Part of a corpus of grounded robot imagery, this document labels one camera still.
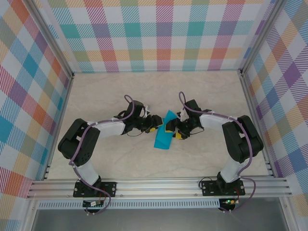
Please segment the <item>grey metal panel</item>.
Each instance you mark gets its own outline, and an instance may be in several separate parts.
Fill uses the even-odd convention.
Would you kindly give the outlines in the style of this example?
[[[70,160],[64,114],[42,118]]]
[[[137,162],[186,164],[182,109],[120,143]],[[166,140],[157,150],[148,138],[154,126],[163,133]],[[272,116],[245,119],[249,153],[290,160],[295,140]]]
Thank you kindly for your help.
[[[39,210],[31,231],[289,231],[279,213],[223,214],[207,209]]]

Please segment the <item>black circuit board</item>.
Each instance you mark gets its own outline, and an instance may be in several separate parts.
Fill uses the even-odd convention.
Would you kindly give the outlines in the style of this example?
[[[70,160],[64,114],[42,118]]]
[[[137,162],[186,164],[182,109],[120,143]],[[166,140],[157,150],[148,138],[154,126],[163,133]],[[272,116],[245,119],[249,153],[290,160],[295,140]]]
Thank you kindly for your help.
[[[84,208],[89,207],[89,208],[97,208],[97,207],[103,207],[104,201],[99,201],[99,200],[84,200],[82,203],[82,206]]]

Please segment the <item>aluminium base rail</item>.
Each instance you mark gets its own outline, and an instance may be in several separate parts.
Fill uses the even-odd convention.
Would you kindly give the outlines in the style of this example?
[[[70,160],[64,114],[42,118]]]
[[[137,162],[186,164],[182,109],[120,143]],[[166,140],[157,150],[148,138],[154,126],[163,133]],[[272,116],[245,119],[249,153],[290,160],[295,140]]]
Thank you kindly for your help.
[[[247,198],[289,197],[292,196],[290,186],[285,178],[272,176],[252,177],[256,182],[243,179]],[[202,198],[205,186],[201,186],[200,178],[143,178],[143,179],[103,179],[116,182],[115,199],[189,199]],[[75,179],[49,179],[34,181],[27,195],[28,199],[73,199]]]

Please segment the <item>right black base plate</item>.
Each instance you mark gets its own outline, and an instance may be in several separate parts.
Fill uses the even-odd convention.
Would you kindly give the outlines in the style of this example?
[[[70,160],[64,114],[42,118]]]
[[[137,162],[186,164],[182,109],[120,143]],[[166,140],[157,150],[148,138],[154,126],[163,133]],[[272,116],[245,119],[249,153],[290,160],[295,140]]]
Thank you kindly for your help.
[[[203,196],[243,196],[245,195],[242,180],[227,183],[227,188],[221,189],[216,180],[203,180],[200,183]]]

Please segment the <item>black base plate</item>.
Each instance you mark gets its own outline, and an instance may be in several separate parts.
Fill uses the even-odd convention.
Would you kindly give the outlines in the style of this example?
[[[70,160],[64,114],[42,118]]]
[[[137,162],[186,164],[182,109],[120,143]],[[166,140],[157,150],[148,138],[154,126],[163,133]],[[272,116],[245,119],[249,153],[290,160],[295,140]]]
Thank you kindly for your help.
[[[116,195],[116,182],[101,181],[95,183],[94,187],[107,192],[111,197],[115,197]],[[95,190],[92,187],[87,186],[81,181],[77,181],[74,186],[73,197],[104,197],[104,194],[101,191]]]
[[[200,183],[203,196],[243,196],[245,195],[242,180],[227,183],[227,188],[221,189],[216,180],[203,180]]]

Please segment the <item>right aluminium side rail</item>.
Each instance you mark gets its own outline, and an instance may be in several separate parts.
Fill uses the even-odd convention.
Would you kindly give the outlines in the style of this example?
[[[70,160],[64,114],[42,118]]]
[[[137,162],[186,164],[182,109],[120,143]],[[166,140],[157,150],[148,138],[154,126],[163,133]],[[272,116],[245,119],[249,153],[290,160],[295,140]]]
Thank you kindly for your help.
[[[247,86],[246,78],[244,77],[244,75],[241,72],[238,73],[238,76],[239,76],[239,80],[240,80],[242,89],[244,91],[245,99],[246,99],[246,102],[247,102],[247,105],[248,105],[248,108],[249,108],[249,112],[250,112],[250,115],[251,115],[251,120],[254,123],[255,128],[256,128],[256,130],[257,130],[257,132],[258,132],[258,134],[259,134],[259,136],[260,136],[260,138],[261,138],[261,140],[263,141],[263,144],[264,144],[264,148],[261,152],[262,152],[262,155],[263,155],[263,158],[264,158],[264,161],[265,161],[265,166],[268,170],[268,175],[271,176],[271,177],[276,177],[274,168],[272,167],[272,164],[271,164],[271,159],[270,159],[270,155],[269,155],[269,152],[268,152],[267,144],[266,144],[266,142],[264,141],[264,138],[263,138],[263,134],[262,134],[261,127],[260,127],[260,122],[259,122],[259,119],[258,119],[258,114],[257,114],[257,111],[256,111],[254,104],[253,104],[253,98],[252,98],[251,93],[249,91],[249,88]]]

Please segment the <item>aluminium side rail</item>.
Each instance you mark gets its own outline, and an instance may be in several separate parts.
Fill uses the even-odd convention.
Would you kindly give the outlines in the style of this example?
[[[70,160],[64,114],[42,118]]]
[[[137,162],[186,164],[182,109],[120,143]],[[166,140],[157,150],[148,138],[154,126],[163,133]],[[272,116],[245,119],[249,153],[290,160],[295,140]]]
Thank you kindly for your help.
[[[269,152],[268,152],[267,144],[266,144],[266,142],[264,141],[264,138],[263,138],[263,134],[262,134],[261,127],[260,127],[260,122],[259,122],[259,119],[258,119],[258,114],[257,114],[257,111],[256,111],[254,104],[253,104],[253,98],[252,98],[251,93],[249,91],[249,88],[247,86],[246,78],[244,77],[244,75],[241,72],[238,73],[238,76],[239,76],[239,80],[240,80],[242,89],[244,91],[245,99],[246,99],[246,102],[247,102],[247,105],[248,105],[248,108],[249,108],[249,112],[250,112],[250,115],[251,115],[251,120],[254,123],[255,128],[256,128],[256,130],[257,130],[257,132],[258,132],[258,134],[259,134],[259,136],[260,136],[260,138],[261,138],[261,140],[263,141],[263,144],[264,144],[264,148],[261,152],[262,152],[262,155],[263,155],[263,158],[264,158],[264,161],[265,161],[265,166],[268,170],[268,175],[271,176],[271,177],[276,177],[274,168],[272,167],[272,164],[271,164],[271,159],[270,159],[270,155],[269,155]]]
[[[72,86],[73,86],[74,78],[75,78],[75,73],[72,73],[72,75],[69,79],[69,82],[68,82],[67,93],[65,95],[64,102],[63,102],[63,105],[62,105],[62,108],[61,108],[61,113],[60,113],[59,121],[58,121],[57,126],[56,126],[55,135],[54,135],[53,140],[52,140],[51,149],[48,152],[48,155],[46,157],[46,161],[43,165],[43,171],[41,173],[41,176],[39,177],[39,180],[45,180],[45,176],[47,175],[47,169],[51,166],[52,158],[53,158],[54,153],[55,153],[58,137],[59,137],[59,134],[60,134],[62,123],[63,123],[63,119],[64,119],[66,107],[67,107],[67,104],[68,104],[69,96],[70,96],[70,93],[71,93],[71,89],[72,89]]]

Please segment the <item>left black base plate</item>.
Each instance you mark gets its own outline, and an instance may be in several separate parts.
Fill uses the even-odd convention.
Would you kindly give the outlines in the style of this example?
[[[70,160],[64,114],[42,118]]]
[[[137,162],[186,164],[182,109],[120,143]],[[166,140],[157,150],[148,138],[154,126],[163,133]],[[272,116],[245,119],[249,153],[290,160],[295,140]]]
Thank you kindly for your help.
[[[111,197],[115,197],[116,195],[116,182],[101,181],[95,183],[94,187],[107,192]],[[101,191],[95,190],[92,187],[87,186],[81,181],[77,181],[74,186],[73,197],[104,197],[104,194]]]

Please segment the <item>left aluminium side rail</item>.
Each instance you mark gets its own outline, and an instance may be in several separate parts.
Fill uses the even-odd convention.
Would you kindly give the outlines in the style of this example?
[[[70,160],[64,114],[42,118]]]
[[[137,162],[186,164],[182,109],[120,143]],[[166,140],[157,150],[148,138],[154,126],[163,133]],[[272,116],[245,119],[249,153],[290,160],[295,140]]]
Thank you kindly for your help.
[[[54,153],[55,153],[58,137],[59,137],[59,134],[60,134],[62,123],[63,123],[63,119],[64,119],[66,107],[67,107],[67,104],[68,104],[69,96],[70,96],[70,93],[71,93],[71,89],[72,89],[72,86],[73,86],[74,78],[75,78],[75,73],[72,73],[72,75],[69,79],[69,82],[68,82],[67,93],[65,95],[64,102],[63,102],[63,105],[62,105],[62,108],[61,108],[61,113],[60,113],[59,121],[58,121],[57,126],[56,126],[55,135],[54,135],[53,140],[52,140],[51,149],[48,152],[48,155],[46,157],[46,161],[43,165],[43,171],[41,173],[41,176],[39,177],[39,180],[45,180],[45,176],[47,175],[47,169],[51,166],[52,158],[53,158]]]

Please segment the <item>right aluminium frame post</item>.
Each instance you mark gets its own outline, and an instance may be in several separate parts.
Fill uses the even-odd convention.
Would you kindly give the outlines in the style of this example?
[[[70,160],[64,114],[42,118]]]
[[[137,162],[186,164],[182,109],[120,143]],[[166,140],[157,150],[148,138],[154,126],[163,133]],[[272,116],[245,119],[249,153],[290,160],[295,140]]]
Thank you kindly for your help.
[[[265,20],[261,20],[258,29],[256,30],[256,35],[252,40],[251,46],[248,48],[243,64],[239,68],[239,77],[244,78],[250,66],[253,64],[257,53],[261,49],[263,43],[267,39],[274,23],[276,22],[280,12],[284,8],[288,0],[275,0],[273,3],[270,3],[268,9],[266,10],[264,17]]]

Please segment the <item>aluminium frame post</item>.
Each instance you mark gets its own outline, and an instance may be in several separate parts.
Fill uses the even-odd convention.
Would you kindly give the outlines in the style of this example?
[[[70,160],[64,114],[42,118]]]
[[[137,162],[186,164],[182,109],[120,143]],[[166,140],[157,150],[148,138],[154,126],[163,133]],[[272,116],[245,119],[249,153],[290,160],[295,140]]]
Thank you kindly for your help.
[[[270,3],[268,9],[266,10],[264,17],[265,20],[261,20],[258,29],[256,30],[256,35],[252,40],[251,46],[248,48],[243,64],[239,68],[239,77],[244,78],[250,66],[253,64],[257,53],[261,49],[263,43],[267,39],[274,23],[276,22],[280,12],[284,8],[288,0],[275,0],[273,3]]]
[[[55,37],[53,36],[51,30],[49,29],[47,23],[45,22],[43,16],[41,15],[38,7],[36,6],[34,0],[22,0],[26,8],[28,9],[31,16],[34,18],[36,24],[38,25],[42,35],[44,36],[46,42],[50,45],[55,57],[58,59],[61,67],[69,75],[70,79],[74,79],[74,72],[69,66],[65,56],[63,55],[60,47],[58,46]]]

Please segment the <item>left aluminium frame post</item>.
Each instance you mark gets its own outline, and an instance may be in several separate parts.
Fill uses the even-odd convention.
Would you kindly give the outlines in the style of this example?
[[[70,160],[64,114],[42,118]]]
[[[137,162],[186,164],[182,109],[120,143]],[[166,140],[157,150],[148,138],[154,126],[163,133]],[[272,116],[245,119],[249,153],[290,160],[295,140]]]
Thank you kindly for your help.
[[[74,72],[69,66],[65,56],[63,55],[60,47],[58,46],[55,37],[53,36],[51,30],[49,29],[47,23],[45,22],[43,16],[41,15],[38,7],[36,6],[34,0],[22,0],[26,8],[28,9],[31,16],[34,18],[36,24],[38,25],[42,35],[44,36],[46,42],[50,45],[55,57],[58,59],[61,67],[69,75],[70,79],[74,79]]]

